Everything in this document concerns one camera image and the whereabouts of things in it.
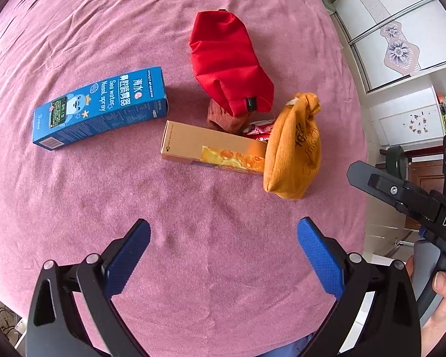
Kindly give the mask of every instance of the sea water nasal spray box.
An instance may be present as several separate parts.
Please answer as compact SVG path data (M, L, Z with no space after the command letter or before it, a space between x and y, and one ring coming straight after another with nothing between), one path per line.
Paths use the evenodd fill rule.
M117 127L166 116L160 67L115 76L62 95L34 111L33 143L54 150Z

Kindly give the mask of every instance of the brown sock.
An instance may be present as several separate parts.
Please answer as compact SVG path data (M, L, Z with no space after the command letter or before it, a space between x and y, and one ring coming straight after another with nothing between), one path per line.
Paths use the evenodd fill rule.
M210 99L208 105L208 123L212 129L225 131L231 134L239 134L243 126L251 117L251 113L244 113L239 116L229 115L221 106Z

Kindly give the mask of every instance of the tan cardboard box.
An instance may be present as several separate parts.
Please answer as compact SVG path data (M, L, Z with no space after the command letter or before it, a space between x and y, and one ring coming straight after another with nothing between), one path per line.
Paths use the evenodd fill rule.
M170 160L262 174L266 146L254 139L167 121L160 153Z

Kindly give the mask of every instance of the red candy wrapper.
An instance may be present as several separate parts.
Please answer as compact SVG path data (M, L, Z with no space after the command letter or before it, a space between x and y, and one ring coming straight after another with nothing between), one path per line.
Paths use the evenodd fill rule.
M243 133L243 137L256 139L258 141L267 142L269 140L269 135L271 134L272 127L274 126L274 119L269 121L257 121L251 122Z

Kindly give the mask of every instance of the bed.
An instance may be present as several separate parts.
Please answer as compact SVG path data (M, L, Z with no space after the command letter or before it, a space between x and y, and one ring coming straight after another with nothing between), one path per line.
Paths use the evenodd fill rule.
M54 152L32 144L35 107L154 65L167 119L206 126L188 39L198 11L220 8L245 23L274 82L269 116L296 92L320 98L322 165L302 200L264 193L260 176L163 160L165 119ZM288 344L333 304L296 224L310 216L347 252L362 251L365 197L346 171L366 156L356 89L321 0L9 0L0 13L0 300L26 317L47 259L80 262L142 217L151 243L113 303L150 355L253 357Z

